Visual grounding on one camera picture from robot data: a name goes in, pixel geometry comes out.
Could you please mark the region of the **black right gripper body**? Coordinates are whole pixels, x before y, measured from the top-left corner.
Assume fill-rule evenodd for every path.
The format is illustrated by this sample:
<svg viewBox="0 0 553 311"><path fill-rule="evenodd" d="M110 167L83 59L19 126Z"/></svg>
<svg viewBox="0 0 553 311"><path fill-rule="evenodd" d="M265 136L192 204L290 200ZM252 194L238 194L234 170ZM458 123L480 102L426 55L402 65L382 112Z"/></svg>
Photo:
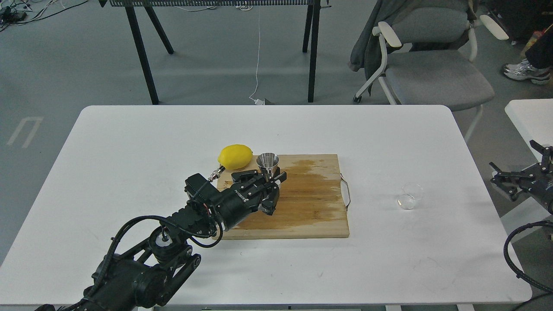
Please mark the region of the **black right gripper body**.
<svg viewBox="0 0 553 311"><path fill-rule="evenodd" d="M553 214L553 181L552 172L541 167L528 167L521 171L527 178L520 179L520 189L533 197L545 210Z"/></svg>

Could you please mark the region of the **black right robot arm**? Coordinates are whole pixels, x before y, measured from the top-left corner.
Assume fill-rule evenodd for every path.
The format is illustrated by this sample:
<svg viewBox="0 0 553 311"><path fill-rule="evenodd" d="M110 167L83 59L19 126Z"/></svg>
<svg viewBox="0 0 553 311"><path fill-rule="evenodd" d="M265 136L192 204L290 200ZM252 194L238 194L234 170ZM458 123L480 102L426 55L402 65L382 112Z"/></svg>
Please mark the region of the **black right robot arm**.
<svg viewBox="0 0 553 311"><path fill-rule="evenodd" d="M552 146L529 140L538 160L529 167L516 171L502 171L492 165L490 185L500 196L517 203L522 216L531 216L533 204L545 211L538 226L529 228L528 221L515 220L514 229L506 229L503 244L506 264L518 279L538 290L538 295L552 295Z"/></svg>

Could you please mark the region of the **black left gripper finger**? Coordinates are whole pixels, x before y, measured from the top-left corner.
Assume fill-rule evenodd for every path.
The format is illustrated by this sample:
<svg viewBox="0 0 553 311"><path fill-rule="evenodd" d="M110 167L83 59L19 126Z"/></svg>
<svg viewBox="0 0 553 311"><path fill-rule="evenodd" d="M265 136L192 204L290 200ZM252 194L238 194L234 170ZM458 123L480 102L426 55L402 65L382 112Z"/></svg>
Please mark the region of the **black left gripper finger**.
<svg viewBox="0 0 553 311"><path fill-rule="evenodd" d="M258 209L263 211L266 215L273 215L278 199L280 184L287 179L287 172L283 171L274 177L270 177L264 184L261 193L261 201Z"/></svg>
<svg viewBox="0 0 553 311"><path fill-rule="evenodd" d="M268 181L268 179L265 178L265 175L259 170L234 172L231 174L231 179L233 185L246 184L246 186L251 184L263 185Z"/></svg>

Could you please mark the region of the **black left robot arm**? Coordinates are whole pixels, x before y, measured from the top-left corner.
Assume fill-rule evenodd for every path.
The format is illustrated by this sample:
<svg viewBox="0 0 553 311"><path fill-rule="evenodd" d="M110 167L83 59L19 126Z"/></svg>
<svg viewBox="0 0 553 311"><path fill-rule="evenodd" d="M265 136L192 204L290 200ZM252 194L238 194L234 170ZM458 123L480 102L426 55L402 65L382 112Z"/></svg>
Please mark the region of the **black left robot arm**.
<svg viewBox="0 0 553 311"><path fill-rule="evenodd" d="M201 256L192 244L211 248L200 238L216 238L236 227L250 214L272 215L279 199L280 184L287 174L279 168L239 171L231 174L232 185L219 191L212 181L224 171L220 167L209 178L195 174L185 181L186 206L169 217L135 217L122 226L103 261L92 275L93 285L83 298L61 311L131 311L136 307L164 306L194 273ZM143 220L160 225L151 235L122 254L116 248L123 236Z"/></svg>

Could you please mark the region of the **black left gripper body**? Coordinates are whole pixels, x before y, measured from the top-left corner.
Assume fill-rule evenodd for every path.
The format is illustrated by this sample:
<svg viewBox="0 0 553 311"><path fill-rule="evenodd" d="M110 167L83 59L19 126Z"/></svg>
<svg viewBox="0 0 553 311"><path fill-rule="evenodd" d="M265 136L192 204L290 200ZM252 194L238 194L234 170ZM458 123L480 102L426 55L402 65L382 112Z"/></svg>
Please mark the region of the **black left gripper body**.
<svg viewBox="0 0 553 311"><path fill-rule="evenodd" d="M232 229L258 209L264 185L231 185L222 191L215 188L204 176L192 175L185 181L185 192L201 203L213 207L217 218Z"/></svg>

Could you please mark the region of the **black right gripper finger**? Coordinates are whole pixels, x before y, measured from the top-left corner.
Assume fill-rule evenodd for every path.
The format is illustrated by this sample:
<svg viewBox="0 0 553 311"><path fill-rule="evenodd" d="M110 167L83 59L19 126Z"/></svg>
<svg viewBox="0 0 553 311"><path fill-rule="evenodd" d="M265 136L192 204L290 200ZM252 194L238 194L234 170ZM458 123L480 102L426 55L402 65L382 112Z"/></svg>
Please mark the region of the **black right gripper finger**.
<svg viewBox="0 0 553 311"><path fill-rule="evenodd" d="M505 193L510 201L516 201L521 193L530 193L531 183L537 178L536 173L526 171L502 171L495 163L489 165L495 170L490 182Z"/></svg>
<svg viewBox="0 0 553 311"><path fill-rule="evenodd" d="M541 160L538 163L539 169L542 173L551 173L552 171L552 149L551 147L544 147L537 143L535 140L530 140L531 148L542 155Z"/></svg>

